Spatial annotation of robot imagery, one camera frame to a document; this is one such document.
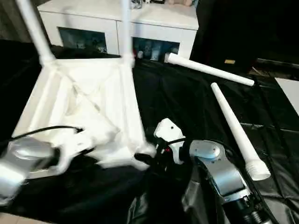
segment wooden floor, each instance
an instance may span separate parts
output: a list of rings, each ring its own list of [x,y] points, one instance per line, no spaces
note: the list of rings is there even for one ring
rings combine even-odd
[[[42,221],[37,221],[20,216],[13,216],[6,213],[0,213],[0,224],[47,224]]]

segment white cabinet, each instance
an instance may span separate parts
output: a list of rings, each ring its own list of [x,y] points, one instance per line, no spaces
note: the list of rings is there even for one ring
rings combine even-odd
[[[51,0],[38,10],[52,44],[121,54],[121,0]],[[136,54],[142,51],[148,59],[158,51],[160,59],[165,52],[190,57],[198,30],[194,7],[143,4],[132,10],[131,22]]]
[[[53,45],[90,46],[109,54],[119,54],[114,20],[51,12],[40,12],[40,15]]]
[[[118,39],[122,39],[121,22],[117,22]],[[154,26],[149,24],[131,23],[133,47],[134,37],[147,39],[147,40],[159,40],[163,42],[170,42],[176,48],[178,46],[178,54],[182,57],[189,58],[195,39],[196,31],[188,29],[179,29],[172,27]],[[122,52],[122,41],[119,41],[119,51]]]

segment black tarp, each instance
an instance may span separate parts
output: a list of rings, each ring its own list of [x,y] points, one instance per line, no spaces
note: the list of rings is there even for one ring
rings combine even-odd
[[[3,140],[11,135],[21,115],[40,65],[33,45],[1,41],[0,47]],[[107,57],[83,50],[53,50],[58,58]],[[146,130],[168,117],[185,136],[217,140],[238,153],[210,88],[212,82],[217,82],[271,171],[269,179],[255,182],[255,185],[279,223],[299,223],[299,117],[273,78],[253,77],[256,85],[247,87],[187,68],[147,60],[136,61],[133,75]],[[102,169],[93,162],[90,158],[77,158],[61,176],[31,180],[2,211],[54,223],[121,224],[127,222],[128,213],[129,219],[136,215],[140,218],[136,223],[204,224],[222,223],[224,219],[213,193],[204,183],[199,188],[199,192],[203,192],[198,194],[199,203],[184,212],[180,201],[189,182],[190,167],[179,169],[178,181],[132,167]],[[151,201],[144,204],[146,214],[131,206],[133,201],[141,203],[146,198]]]

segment white plastic tube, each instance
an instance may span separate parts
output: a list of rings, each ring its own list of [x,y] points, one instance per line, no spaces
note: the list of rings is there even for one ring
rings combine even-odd
[[[167,59],[166,62],[171,63],[171,64],[178,64],[178,65],[187,67],[189,69],[194,69],[194,70],[197,70],[197,71],[201,71],[201,72],[213,75],[213,76],[218,76],[220,78],[225,78],[225,79],[228,79],[228,80],[231,80],[231,81],[234,81],[234,82],[237,82],[237,83],[241,83],[241,84],[244,84],[244,85],[249,85],[249,86],[254,85],[254,81],[252,79],[237,76],[235,74],[232,74],[232,73],[229,73],[229,72],[226,72],[226,71],[222,71],[220,69],[216,69],[216,68],[198,63],[198,62],[194,62],[194,61],[191,61],[189,59],[180,57],[180,56],[178,56],[176,54],[173,54],[173,53],[170,53],[168,55],[168,59]]]
[[[219,86],[217,83],[212,83],[211,87],[245,160],[247,172],[254,181],[267,179],[271,175],[270,171],[266,164],[258,157],[249,138],[244,132],[233,110],[230,108]]]
[[[40,23],[37,20],[36,14],[33,10],[30,0],[16,0],[22,17],[26,23],[33,43],[38,51],[40,63],[47,64],[55,60],[51,53],[46,37],[41,29]]]
[[[133,48],[132,48],[132,37],[131,37],[131,1],[122,0],[122,32],[123,32],[123,49],[122,58],[125,63],[134,64]]]

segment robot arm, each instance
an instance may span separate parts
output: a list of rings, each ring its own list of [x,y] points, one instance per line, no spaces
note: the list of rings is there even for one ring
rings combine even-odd
[[[231,224],[271,224],[258,206],[238,169],[225,155],[223,145],[208,140],[186,141],[181,148],[189,152],[197,168],[207,171],[208,181],[217,194]]]
[[[184,137],[169,119],[158,124],[155,136],[167,142]],[[208,140],[185,140],[170,144],[169,148],[176,164],[191,159],[195,168],[206,171],[231,224],[272,224],[263,207],[256,203],[239,170],[226,157],[223,145]]]
[[[59,147],[32,137],[10,142],[0,159],[0,205],[14,199],[27,179],[60,175],[74,157],[93,150],[94,146],[85,131],[74,134]]]

